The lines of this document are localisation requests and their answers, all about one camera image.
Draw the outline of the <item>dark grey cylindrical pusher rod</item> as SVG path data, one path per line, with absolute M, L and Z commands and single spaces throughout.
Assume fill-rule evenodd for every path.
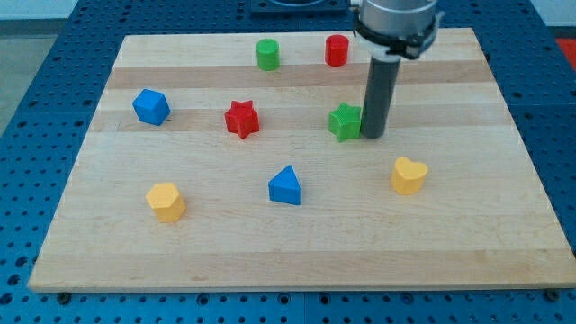
M 384 62 L 371 58 L 360 129 L 368 139 L 378 139 L 384 134 L 399 67 L 399 60 Z

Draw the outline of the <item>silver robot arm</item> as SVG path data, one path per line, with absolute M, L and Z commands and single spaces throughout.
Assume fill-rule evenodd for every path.
M 444 13 L 437 0 L 363 0 L 355 8 L 353 34 L 370 53 L 361 134 L 385 131 L 402 59 L 416 60 L 434 43 Z

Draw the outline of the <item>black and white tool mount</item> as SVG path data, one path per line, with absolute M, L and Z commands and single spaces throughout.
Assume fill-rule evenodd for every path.
M 394 61 L 399 57 L 415 60 L 427 51 L 437 37 L 440 23 L 445 16 L 440 11 L 432 18 L 431 24 L 423 31 L 406 36 L 390 36 L 370 30 L 355 14 L 353 35 L 357 41 L 380 61 Z

